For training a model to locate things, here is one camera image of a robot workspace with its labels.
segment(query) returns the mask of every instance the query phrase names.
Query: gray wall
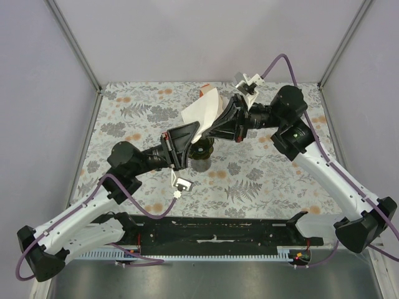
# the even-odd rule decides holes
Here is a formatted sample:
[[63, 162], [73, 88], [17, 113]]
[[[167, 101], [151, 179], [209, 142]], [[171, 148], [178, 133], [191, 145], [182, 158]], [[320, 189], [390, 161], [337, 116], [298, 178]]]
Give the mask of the gray wall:
[[3, 1], [0, 40], [0, 297], [27, 298], [16, 232], [65, 205], [95, 92], [43, 0]]
[[[399, 2], [375, 1], [325, 87], [349, 170], [379, 196], [399, 203]], [[394, 217], [399, 227], [399, 211]], [[399, 243], [382, 234], [390, 253]], [[396, 266], [399, 282], [399, 267]]]
[[[285, 52], [317, 82], [362, 0], [57, 0], [97, 78], [225, 81]], [[290, 80], [281, 63], [271, 82]]]

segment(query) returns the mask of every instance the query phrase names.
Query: floral tablecloth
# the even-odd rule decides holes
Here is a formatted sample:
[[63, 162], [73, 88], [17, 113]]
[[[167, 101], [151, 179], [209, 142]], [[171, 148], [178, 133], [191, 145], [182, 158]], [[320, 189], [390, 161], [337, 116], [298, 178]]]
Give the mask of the floral tablecloth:
[[[104, 90], [90, 141], [76, 201], [97, 183], [109, 168], [107, 157], [115, 143], [127, 140], [144, 150], [159, 143], [161, 132], [183, 124], [180, 111], [193, 103], [205, 83], [110, 83]], [[238, 92], [230, 83], [213, 82], [230, 98]], [[286, 83], [260, 88], [258, 102], [269, 103]], [[334, 153], [319, 91], [315, 84], [300, 84], [309, 115], [327, 149]], [[197, 173], [188, 168], [182, 177], [195, 182], [184, 192], [170, 215], [196, 217], [289, 218], [299, 211], [314, 214], [340, 212], [332, 198], [310, 175], [277, 152], [270, 139], [274, 130], [249, 131], [242, 143], [216, 140], [211, 168]], [[174, 189], [170, 170], [138, 177], [143, 186], [134, 194], [148, 212], [162, 213]], [[122, 208], [139, 214], [129, 201]]]

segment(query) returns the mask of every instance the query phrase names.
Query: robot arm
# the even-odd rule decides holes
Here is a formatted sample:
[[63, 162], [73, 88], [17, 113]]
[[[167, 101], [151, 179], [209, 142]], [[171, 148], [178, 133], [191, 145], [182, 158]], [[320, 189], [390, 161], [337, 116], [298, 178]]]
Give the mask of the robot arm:
[[133, 194], [142, 185], [137, 176], [171, 168], [172, 186], [177, 188], [175, 197], [179, 197], [182, 191], [192, 188], [192, 183], [179, 177], [178, 171], [187, 167], [188, 158], [194, 155], [193, 151], [198, 149], [196, 145], [200, 141], [221, 138], [239, 143], [245, 139], [248, 130], [261, 128], [277, 128], [271, 138], [277, 150], [308, 171], [343, 211], [343, 214], [334, 216], [297, 214], [291, 221], [304, 237], [335, 238], [335, 233], [344, 246], [354, 252], [361, 252], [374, 240], [386, 228], [385, 222], [342, 178], [342, 174], [330, 166], [331, 162], [362, 188], [388, 218], [392, 218], [395, 212], [395, 202], [390, 197], [379, 199], [366, 190], [332, 158], [326, 162], [311, 129], [301, 119], [307, 104], [300, 89], [286, 85], [278, 91], [270, 105], [263, 105], [254, 102], [258, 95], [255, 87], [262, 82], [256, 78], [250, 80], [248, 76], [243, 78], [238, 87], [244, 90], [244, 96], [235, 94], [228, 103], [223, 103], [219, 101], [216, 89], [209, 91], [194, 103], [194, 107], [203, 107], [203, 112], [192, 113], [197, 109], [191, 110], [191, 113], [190, 109], [183, 112], [187, 123], [162, 133], [159, 145], [140, 151], [126, 141], [117, 143], [107, 160], [111, 168], [100, 180], [93, 199], [81, 199], [35, 229], [25, 226], [19, 230], [17, 235], [21, 250], [26, 253], [26, 260], [37, 280], [44, 281], [55, 276], [76, 256], [117, 242], [127, 230], [135, 229], [127, 213], [118, 213], [103, 224], [87, 225]]

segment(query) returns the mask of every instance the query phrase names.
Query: purple cable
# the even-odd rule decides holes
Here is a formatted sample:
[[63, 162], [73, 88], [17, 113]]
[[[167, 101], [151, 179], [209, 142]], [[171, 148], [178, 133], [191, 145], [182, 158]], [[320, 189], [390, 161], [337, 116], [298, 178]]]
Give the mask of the purple cable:
[[151, 259], [151, 258], [149, 258], [149, 257], [144, 257], [144, 256], [142, 256], [142, 255], [140, 255], [140, 254], [131, 253], [130, 251], [124, 249], [123, 247], [121, 247], [121, 246], [119, 246], [119, 245], [117, 245], [117, 244], [115, 244], [115, 243], [109, 243], [109, 245], [112, 245], [112, 246], [114, 246], [115, 248], [117, 248], [117, 249], [119, 249], [119, 250], [122, 250], [122, 251], [125, 252], [126, 254], [131, 255], [132, 257], [136, 257], [136, 258], [142, 259], [142, 260], [149, 260], [149, 261], [152, 262], [152, 263], [138, 263], [138, 264], [135, 264], [135, 265], [128, 265], [128, 264], [125, 264], [126, 267], [155, 266], [155, 265], [160, 265], [160, 264], [162, 264], [162, 263], [165, 262], [164, 260]]
[[[280, 55], [278, 55], [278, 56], [273, 60], [273, 62], [270, 64], [270, 66], [266, 69], [266, 71], [263, 73], [263, 75], [261, 76], [261, 78], [264, 79], [264, 78], [268, 75], [268, 73], [272, 70], [272, 68], [275, 66], [275, 64], [277, 63], [277, 61], [278, 61], [279, 59], [281, 59], [281, 58], [284, 58], [284, 59], [286, 60], [287, 66], [288, 66], [288, 69], [289, 69], [289, 73], [291, 74], [292, 83], [294, 84], [294, 86], [297, 87], [297, 86], [298, 86], [297, 80], [295, 79], [294, 71], [292, 70], [292, 65], [291, 65], [291, 63], [290, 63], [290, 61], [289, 61], [289, 59], [288, 59], [288, 56], [287, 56], [286, 54], [280, 54]], [[339, 174], [352, 188], [354, 188], [354, 189], [360, 194], [360, 196], [362, 196], [363, 199], [364, 199], [369, 205], [371, 205], [371, 206], [376, 210], [376, 212], [378, 213], [378, 215], [380, 215], [381, 218], [387, 223], [387, 225], [391, 228], [392, 232], [395, 234], [395, 237], [396, 237], [396, 238], [398, 239], [398, 241], [399, 241], [399, 231], [398, 231], [398, 229], [392, 224], [391, 220], [381, 211], [381, 209], [380, 209], [376, 204], [374, 204], [374, 202], [372, 202], [371, 199], [369, 199], [369, 198], [367, 197], [367, 195], [366, 195], [366, 194], [365, 194], [365, 193], [364, 193], [364, 192], [363, 192], [350, 178], [348, 178], [348, 176], [347, 176], [341, 169], [339, 169], [339, 167], [338, 167], [337, 165], [335, 165], [333, 162], [331, 162], [331, 159], [327, 156], [327, 153], [324, 151], [324, 149], [323, 149], [323, 147], [322, 147], [322, 145], [321, 145], [321, 143], [320, 143], [319, 137], [317, 136], [316, 130], [315, 130], [315, 128], [314, 128], [313, 125], [312, 125], [312, 122], [311, 122], [311, 120], [310, 120], [310, 118], [309, 118], [309, 115], [307, 114], [307, 111], [305, 111], [304, 115], [305, 115], [305, 118], [306, 118], [307, 123], [309, 124], [309, 128], [310, 128], [310, 130], [312, 131], [312, 134], [313, 134], [314, 139], [315, 139], [315, 141], [316, 141], [317, 147], [319, 148], [319, 150], [320, 150], [322, 156], [324, 157], [324, 159], [326, 160], [326, 162], [329, 163], [329, 165], [330, 165], [332, 168], [334, 168], [334, 170], [335, 170], [335, 171], [336, 171], [336, 172], [337, 172], [337, 173], [338, 173], [338, 174]], [[371, 245], [371, 244], [369, 244], [368, 246], [369, 246], [370, 248], [372, 248], [372, 249], [374, 249], [374, 250], [380, 252], [381, 254], [385, 255], [386, 257], [388, 257], [388, 258], [390, 258], [390, 259], [392, 259], [392, 260], [394, 260], [394, 261], [396, 261], [396, 262], [399, 262], [399, 258], [390, 255], [389, 253], [385, 252], [384, 250], [378, 249], [377, 247], [375, 247], [374, 245]]]
[[[97, 187], [94, 189], [93, 193], [82, 203], [82, 204], [87, 204], [89, 201], [91, 201], [94, 196], [96, 195], [96, 193], [99, 191], [102, 183], [105, 181], [105, 179], [110, 178], [112, 181], [115, 182], [115, 184], [117, 184], [117, 186], [122, 190], [122, 192], [127, 196], [127, 198], [137, 207], [137, 209], [140, 210], [140, 212], [142, 212], [144, 215], [148, 216], [149, 218], [152, 219], [161, 219], [163, 217], [165, 217], [170, 210], [172, 209], [172, 207], [175, 205], [175, 202], [177, 200], [177, 198], [173, 198], [171, 204], [169, 205], [169, 207], [166, 209], [166, 211], [164, 213], [162, 213], [161, 215], [153, 215], [148, 213], [146, 210], [144, 210], [139, 204], [138, 202], [129, 194], [129, 192], [126, 190], [126, 188], [122, 185], [122, 183], [112, 174], [106, 174], [104, 175], [99, 183], [97, 184]], [[50, 225], [50, 227], [46, 230], [47, 232], [52, 231], [55, 227], [57, 227], [61, 222], [65, 221], [66, 219], [68, 219], [70, 216], [72, 216], [73, 214], [75, 214], [77, 211], [79, 211], [82, 207], [82, 204], [77, 206], [74, 210], [70, 211], [68, 214], [66, 214], [64, 217], [61, 217], [58, 221], [54, 222], [52, 225]], [[20, 269], [21, 269], [21, 265], [22, 262], [24, 261], [27, 253], [33, 248], [33, 246], [35, 246], [41, 239], [43, 239], [45, 237], [44, 234], [41, 234], [40, 236], [38, 236], [31, 244], [29, 244], [29, 246], [25, 249], [25, 251], [22, 253], [21, 257], [19, 258], [18, 262], [17, 262], [17, 266], [15, 269], [15, 276], [18, 280], [25, 282], [27, 280], [30, 280], [32, 278], [34, 278], [34, 275], [31, 275], [29, 277], [22, 277], [21, 274], [19, 273]]]

